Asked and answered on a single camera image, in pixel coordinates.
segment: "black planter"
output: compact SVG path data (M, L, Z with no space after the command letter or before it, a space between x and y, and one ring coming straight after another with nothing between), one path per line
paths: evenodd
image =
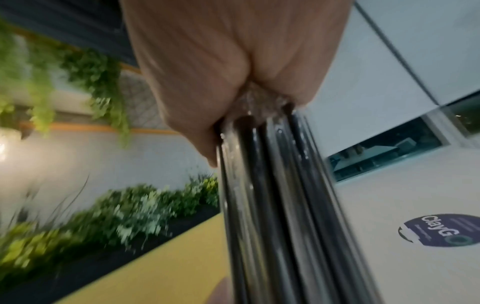
M102 250L89 255L61 269L24 282L0 294L0 303L29 303L50 304L77 289L101 278L102 276L120 268L121 266L144 255L163 243L192 229L198 224L217 215L219 209L203 205L197 213L190 217L174 219L168 230L170 237L151 237L144 242L144 238L134 239L131 250L125 248Z

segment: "logo sticker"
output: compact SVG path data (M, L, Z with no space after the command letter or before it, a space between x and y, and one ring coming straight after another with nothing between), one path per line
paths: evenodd
M480 242L480 217L435 214L417 217L398 228L405 240L433 247L459 247Z

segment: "window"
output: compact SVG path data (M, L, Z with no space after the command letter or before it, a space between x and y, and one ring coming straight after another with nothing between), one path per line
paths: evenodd
M333 174L341 181L440 147L442 143L416 118L329 157Z
M480 92L447 105L446 115L466 136L480 133Z

